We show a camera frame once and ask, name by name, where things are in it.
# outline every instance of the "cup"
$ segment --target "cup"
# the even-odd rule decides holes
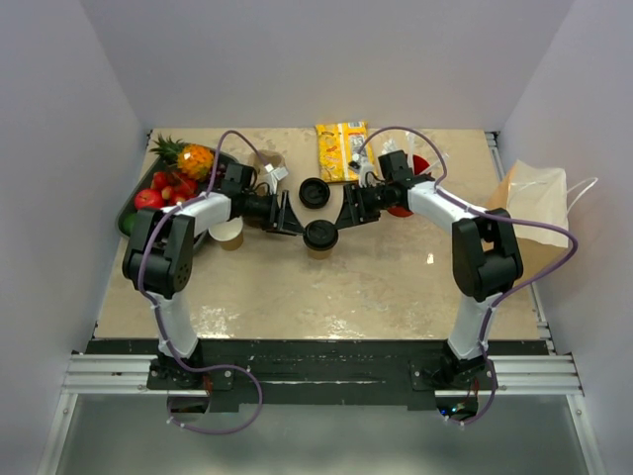
[[[338,230],[330,221],[316,220],[306,226],[304,244],[312,259],[327,259],[338,242]]]
[[[244,243],[244,221],[242,218],[233,218],[225,223],[219,223],[209,228],[209,234],[224,250],[236,250]]]

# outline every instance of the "pineapple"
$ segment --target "pineapple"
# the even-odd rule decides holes
[[[203,181],[209,176],[209,171],[214,164],[214,153],[207,147],[185,143],[181,140],[173,141],[171,137],[164,139],[162,135],[158,135],[154,143],[156,147],[151,151],[168,164],[176,164],[178,169],[189,178]]]

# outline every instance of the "yellow snack package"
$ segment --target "yellow snack package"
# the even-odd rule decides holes
[[[349,167],[354,153],[367,139],[366,122],[317,125],[318,166],[320,178],[328,183],[356,181],[358,175]],[[361,155],[375,165],[374,153],[367,145]]]

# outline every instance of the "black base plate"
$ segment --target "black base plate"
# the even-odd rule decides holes
[[[200,341],[204,365],[235,364],[262,384],[266,404],[406,406],[435,410],[443,340],[239,340]],[[87,354],[156,354],[156,339],[92,340]],[[490,355],[547,355],[542,340],[491,341]],[[489,379],[479,375],[481,389]],[[211,375],[214,412],[255,404],[257,392],[241,373]],[[147,389],[182,389],[170,378],[148,375]],[[201,382],[198,389],[204,389]]]

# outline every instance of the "pineapple crown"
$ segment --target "pineapple crown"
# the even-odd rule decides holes
[[[178,153],[187,146],[187,144],[180,139],[173,141],[171,136],[165,139],[162,134],[158,134],[158,138],[154,141],[154,143],[156,146],[151,148],[149,151],[153,151],[168,163],[175,163],[178,159]]]

